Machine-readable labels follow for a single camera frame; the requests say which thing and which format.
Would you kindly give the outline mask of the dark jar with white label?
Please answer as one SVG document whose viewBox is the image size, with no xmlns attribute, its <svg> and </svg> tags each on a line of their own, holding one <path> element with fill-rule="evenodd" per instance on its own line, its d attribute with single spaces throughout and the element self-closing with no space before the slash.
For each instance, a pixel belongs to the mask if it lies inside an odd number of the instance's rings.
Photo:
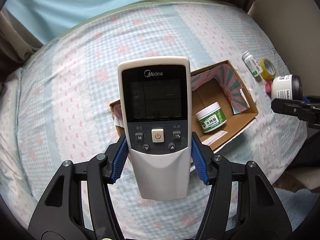
<svg viewBox="0 0 320 240">
<path fill-rule="evenodd" d="M 272 82 L 271 99 L 303 100 L 301 78 L 298 75 L 275 77 Z"/>
</svg>

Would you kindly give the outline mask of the red rectangular carton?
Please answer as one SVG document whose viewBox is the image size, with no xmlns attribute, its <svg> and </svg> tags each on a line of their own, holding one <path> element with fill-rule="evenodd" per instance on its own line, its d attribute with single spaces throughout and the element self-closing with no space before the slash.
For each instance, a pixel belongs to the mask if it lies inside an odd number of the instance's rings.
<svg viewBox="0 0 320 240">
<path fill-rule="evenodd" d="M 272 81 L 268 81 L 267 83 L 265 83 L 265 92 L 268 95 L 272 94 Z"/>
</svg>

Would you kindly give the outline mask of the yellow tape roll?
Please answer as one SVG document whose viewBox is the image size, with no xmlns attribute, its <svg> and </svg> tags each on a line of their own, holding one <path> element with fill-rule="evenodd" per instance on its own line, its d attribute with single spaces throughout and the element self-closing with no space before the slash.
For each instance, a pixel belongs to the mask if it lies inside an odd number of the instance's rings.
<svg viewBox="0 0 320 240">
<path fill-rule="evenodd" d="M 269 59 L 263 58 L 259 61 L 259 64 L 263 70 L 260 76 L 266 81 L 272 81 L 276 76 L 276 69 L 273 63 Z"/>
</svg>

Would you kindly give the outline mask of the white pill bottle green label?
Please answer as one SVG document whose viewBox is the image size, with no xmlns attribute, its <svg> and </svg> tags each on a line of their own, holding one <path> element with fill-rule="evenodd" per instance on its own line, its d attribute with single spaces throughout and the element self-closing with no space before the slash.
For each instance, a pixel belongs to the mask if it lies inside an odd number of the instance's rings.
<svg viewBox="0 0 320 240">
<path fill-rule="evenodd" d="M 259 62 L 249 51 L 244 52 L 242 59 L 254 77 L 258 77 L 263 72 Z"/>
</svg>

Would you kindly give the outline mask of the white jar with green label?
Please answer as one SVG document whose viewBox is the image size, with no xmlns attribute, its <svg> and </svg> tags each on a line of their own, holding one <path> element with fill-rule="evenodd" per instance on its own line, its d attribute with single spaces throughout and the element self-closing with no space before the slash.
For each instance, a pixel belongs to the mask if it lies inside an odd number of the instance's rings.
<svg viewBox="0 0 320 240">
<path fill-rule="evenodd" d="M 218 102 L 196 113 L 196 118 L 204 133 L 211 132 L 222 126 L 227 118 Z"/>
</svg>

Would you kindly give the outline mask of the white air conditioner remote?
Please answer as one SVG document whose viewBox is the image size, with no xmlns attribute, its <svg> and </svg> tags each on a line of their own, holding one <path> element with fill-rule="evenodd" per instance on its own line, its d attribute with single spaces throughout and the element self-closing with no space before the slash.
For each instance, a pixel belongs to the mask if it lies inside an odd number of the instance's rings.
<svg viewBox="0 0 320 240">
<path fill-rule="evenodd" d="M 155 56 L 122 62 L 118 82 L 124 131 L 141 197 L 185 198 L 192 132 L 188 58 Z"/>
</svg>

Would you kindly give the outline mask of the white earbuds case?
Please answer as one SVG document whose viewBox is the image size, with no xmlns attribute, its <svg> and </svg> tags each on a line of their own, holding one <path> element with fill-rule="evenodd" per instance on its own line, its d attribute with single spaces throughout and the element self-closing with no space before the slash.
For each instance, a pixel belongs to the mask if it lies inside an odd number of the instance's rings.
<svg viewBox="0 0 320 240">
<path fill-rule="evenodd" d="M 256 98 L 256 96 L 255 96 L 254 90 L 251 89 L 251 88 L 249 88 L 248 91 L 249 91 L 249 93 L 250 93 L 250 95 L 251 95 L 251 98 L 252 98 L 254 104 L 256 104 L 256 103 L 257 103 L 257 98 Z"/>
</svg>

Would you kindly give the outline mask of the cardboard box with patterned lining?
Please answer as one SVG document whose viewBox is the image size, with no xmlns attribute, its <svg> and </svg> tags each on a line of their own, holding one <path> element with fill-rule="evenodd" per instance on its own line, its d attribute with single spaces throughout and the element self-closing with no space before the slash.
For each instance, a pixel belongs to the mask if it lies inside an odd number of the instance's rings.
<svg viewBox="0 0 320 240">
<path fill-rule="evenodd" d="M 120 100 L 111 108 L 137 173 L 189 147 L 192 133 L 220 148 L 258 114 L 228 61 L 192 72 L 186 57 L 145 57 L 120 63 L 118 79 Z"/>
</svg>

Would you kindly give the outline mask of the floral checked bed sheet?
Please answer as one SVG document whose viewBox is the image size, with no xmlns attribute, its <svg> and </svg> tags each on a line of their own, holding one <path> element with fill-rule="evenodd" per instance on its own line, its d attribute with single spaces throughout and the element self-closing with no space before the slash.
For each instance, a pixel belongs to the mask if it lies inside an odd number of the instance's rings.
<svg viewBox="0 0 320 240">
<path fill-rule="evenodd" d="M 229 61 L 255 93 L 255 122 L 224 148 L 230 161 L 254 160 L 274 183 L 307 137 L 304 122 L 273 113 L 245 51 L 289 70 L 243 10 L 219 2 L 173 0 L 107 12 L 60 36 L 9 75 L 1 94 L 1 196 L 26 228 L 61 163 L 87 161 L 118 139 L 110 104 L 119 99 L 117 66 L 131 59 L 185 56 L 191 70 Z"/>
</svg>

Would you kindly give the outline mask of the left brown curtain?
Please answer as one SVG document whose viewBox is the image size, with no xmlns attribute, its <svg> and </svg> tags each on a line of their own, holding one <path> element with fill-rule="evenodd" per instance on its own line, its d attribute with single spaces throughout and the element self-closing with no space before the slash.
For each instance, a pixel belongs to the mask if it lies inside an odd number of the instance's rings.
<svg viewBox="0 0 320 240">
<path fill-rule="evenodd" d="M 1 70 L 9 71 L 24 64 L 42 46 L 7 9 L 1 10 Z"/>
</svg>

